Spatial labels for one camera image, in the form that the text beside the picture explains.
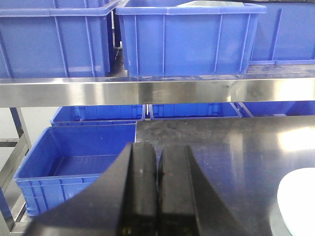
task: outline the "empty blue crate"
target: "empty blue crate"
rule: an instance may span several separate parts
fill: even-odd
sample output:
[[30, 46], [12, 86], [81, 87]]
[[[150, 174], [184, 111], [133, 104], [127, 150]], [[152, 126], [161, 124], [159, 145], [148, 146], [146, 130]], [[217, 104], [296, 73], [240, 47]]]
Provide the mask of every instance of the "empty blue crate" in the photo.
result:
[[267, 7], [258, 19], [251, 65], [315, 63], [315, 1], [253, 1]]
[[243, 117], [284, 117], [315, 115], [315, 101], [297, 102], [239, 102]]
[[144, 120], [145, 105], [59, 107], [52, 126], [128, 124]]
[[134, 140], [135, 124], [47, 128], [14, 175], [28, 215], [52, 209], [89, 186]]
[[130, 76], [245, 73], [265, 6], [179, 6], [189, 0], [126, 0], [120, 17]]
[[241, 117], [233, 103], [156, 104], [149, 106], [151, 119]]
[[1, 0], [0, 78], [106, 76], [114, 0]]

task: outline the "stainless steel countertop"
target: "stainless steel countertop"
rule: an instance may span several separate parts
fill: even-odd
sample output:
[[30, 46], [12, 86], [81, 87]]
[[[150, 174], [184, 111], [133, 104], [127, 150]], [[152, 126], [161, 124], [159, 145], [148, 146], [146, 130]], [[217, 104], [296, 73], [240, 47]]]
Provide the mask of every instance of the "stainless steel countertop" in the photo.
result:
[[208, 181], [253, 236], [291, 235], [277, 189], [287, 173], [315, 167], [314, 140], [314, 116], [142, 121], [136, 131], [136, 141], [150, 141], [158, 156], [164, 146], [191, 145]]

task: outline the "floor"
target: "floor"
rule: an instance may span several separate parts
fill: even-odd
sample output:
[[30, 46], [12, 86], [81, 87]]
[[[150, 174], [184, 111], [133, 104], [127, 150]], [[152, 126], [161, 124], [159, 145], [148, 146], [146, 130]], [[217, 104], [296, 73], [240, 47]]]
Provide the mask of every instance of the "floor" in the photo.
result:
[[[49, 120], [56, 112], [57, 107], [22, 108], [31, 143], [36, 142], [42, 131], [50, 126]], [[0, 108], [0, 138], [17, 138], [14, 122], [8, 108]], [[0, 170], [13, 151], [13, 147], [0, 147]], [[10, 207], [12, 207], [19, 196], [20, 191], [15, 182], [12, 181], [4, 193]]]

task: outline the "stainless steel shelf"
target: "stainless steel shelf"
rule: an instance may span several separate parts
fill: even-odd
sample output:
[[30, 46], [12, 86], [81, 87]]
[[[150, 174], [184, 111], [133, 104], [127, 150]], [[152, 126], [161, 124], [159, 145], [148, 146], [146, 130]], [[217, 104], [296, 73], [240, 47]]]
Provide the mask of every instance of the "stainless steel shelf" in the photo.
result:
[[315, 100], [315, 65], [250, 66], [245, 75], [0, 79], [0, 107]]

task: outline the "metal rack frame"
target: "metal rack frame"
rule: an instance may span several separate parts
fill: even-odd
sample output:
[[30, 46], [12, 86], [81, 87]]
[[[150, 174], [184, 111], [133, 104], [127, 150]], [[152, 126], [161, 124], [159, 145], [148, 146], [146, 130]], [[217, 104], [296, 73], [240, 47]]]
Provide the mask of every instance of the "metal rack frame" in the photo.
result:
[[[252, 66], [246, 75], [163, 78], [130, 78], [121, 63], [118, 68], [105, 78], [0, 79], [0, 107], [315, 100], [315, 65]], [[15, 146], [0, 172], [0, 198], [31, 147], [21, 108], [11, 112], [19, 139], [0, 140], [2, 147]], [[0, 236], [22, 235], [27, 226], [19, 222], [24, 207], [20, 196], [9, 217], [0, 214]]]

